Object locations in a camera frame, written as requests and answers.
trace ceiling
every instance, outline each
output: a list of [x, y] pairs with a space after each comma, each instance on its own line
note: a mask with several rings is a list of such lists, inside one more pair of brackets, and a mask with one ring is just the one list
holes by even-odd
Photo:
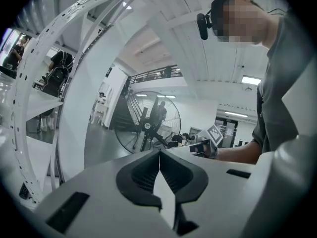
[[[60, 12], [77, 0], [31, 0], [15, 22], [15, 28], [36, 37]], [[153, 15], [118, 56], [119, 64], [142, 73], [177, 64], [186, 80], [188, 93], [200, 99], [215, 99], [229, 108], [256, 110], [256, 87], [251, 92], [241, 84], [243, 75], [263, 78], [267, 66], [267, 50], [263, 47], [242, 47], [222, 43], [210, 33], [202, 41], [196, 24], [198, 13], [206, 13], [213, 0], [134, 0], [118, 20], [153, 5]], [[265, 11], [287, 10], [284, 0], [254, 0]], [[94, 21], [108, 3], [91, 10], [87, 19]], [[111, 15], [101, 22], [105, 26]], [[80, 45], [82, 21], [74, 22], [57, 40], [56, 46], [75, 55]]]
[[[160, 8], [160, 15], [129, 41], [119, 56], [121, 60], [139, 73], [177, 64], [188, 89], [161, 91], [189, 92], [199, 99], [218, 100], [219, 108], [248, 111], [256, 117], [257, 88], [247, 89], [248, 85], [241, 84], [241, 80], [244, 75], [263, 78], [268, 62], [266, 48], [222, 43], [212, 33], [202, 41], [196, 16], [206, 13], [213, 0], [138, 1], [154, 3]], [[288, 6], [284, 0], [254, 1], [265, 11], [286, 11]]]

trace fan guard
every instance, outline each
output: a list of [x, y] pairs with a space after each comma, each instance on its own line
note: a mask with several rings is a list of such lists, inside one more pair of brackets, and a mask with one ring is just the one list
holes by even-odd
[[[161, 93], [142, 91], [130, 92], [121, 99], [114, 114], [113, 128], [120, 144], [131, 153], [153, 148], [166, 148], [172, 136], [180, 133], [181, 119], [174, 103]], [[159, 109], [165, 102], [164, 111]]]

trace cable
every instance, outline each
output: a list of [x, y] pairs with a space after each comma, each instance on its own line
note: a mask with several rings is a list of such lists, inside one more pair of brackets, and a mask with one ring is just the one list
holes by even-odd
[[38, 127], [37, 127], [37, 130], [35, 132], [33, 131], [29, 131], [28, 130], [28, 126], [27, 126], [27, 122], [25, 124], [25, 127], [26, 127], [26, 131], [29, 133], [29, 134], [39, 134], [42, 130], [41, 130], [41, 115], [39, 115], [39, 122], [38, 122]]
[[281, 10], [281, 11], [283, 11], [282, 9], [277, 8], [277, 9], [274, 9], [274, 10], [269, 11], [268, 13], [271, 13], [272, 11], [275, 11], [275, 10]]
[[236, 58], [234, 59], [234, 67], [233, 67], [233, 72], [232, 72], [232, 76], [231, 76], [230, 83], [232, 82], [232, 78], [233, 78], [234, 70], [235, 70], [235, 68], [236, 68], [237, 52], [238, 52], [238, 48], [236, 48]]

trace white machine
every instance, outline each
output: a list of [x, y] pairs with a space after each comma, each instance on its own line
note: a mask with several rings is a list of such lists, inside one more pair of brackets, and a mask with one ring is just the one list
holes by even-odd
[[[105, 68], [111, 66], [130, 38], [149, 21], [166, 30], [163, 36], [169, 41], [177, 39], [170, 35], [169, 29], [158, 24], [161, 17], [153, 19], [158, 8], [152, 3], [135, 12], [133, 24], [129, 16], [116, 23], [125, 10], [117, 9], [123, 1], [128, 7], [134, 0], [74, 3], [45, 27], [38, 38], [31, 40], [15, 82], [2, 81], [8, 92], [4, 94], [7, 108], [0, 110], [1, 124], [5, 126], [5, 129], [0, 127], [3, 139], [0, 149], [7, 156], [16, 157], [17, 177], [19, 175], [32, 195], [30, 208], [35, 208], [33, 213], [24, 209], [21, 212], [46, 237], [270, 236], [307, 193], [316, 171], [315, 58], [283, 97], [299, 136], [275, 152], [262, 154], [255, 166], [200, 158], [190, 152], [190, 146], [184, 146], [132, 154], [84, 169], [89, 115]], [[82, 40], [62, 99], [47, 99], [33, 91], [31, 86], [40, 64], [63, 30], [105, 2], [108, 4], [104, 11]], [[89, 37], [108, 14], [111, 24], [85, 50]], [[103, 50], [109, 43], [111, 49], [103, 53], [97, 64], [96, 55], [89, 50]], [[94, 73], [86, 80], [91, 68]], [[33, 99], [40, 100], [41, 106], [30, 105]], [[34, 157], [26, 137], [26, 121], [41, 114], [43, 109], [58, 106], [53, 144], [33, 147], [43, 153]], [[202, 131], [199, 137], [209, 138], [215, 145], [222, 139], [214, 125]], [[54, 171], [56, 150], [63, 169], [61, 179], [65, 183], [59, 188], [52, 183], [53, 192], [45, 197], [44, 181], [39, 180], [38, 175], [47, 172], [49, 163], [51, 172]], [[47, 166], [38, 165], [39, 156], [46, 160]], [[164, 208], [161, 199], [153, 195], [159, 171], [175, 195], [175, 209], [170, 209], [175, 212], [173, 229], [159, 213]]]

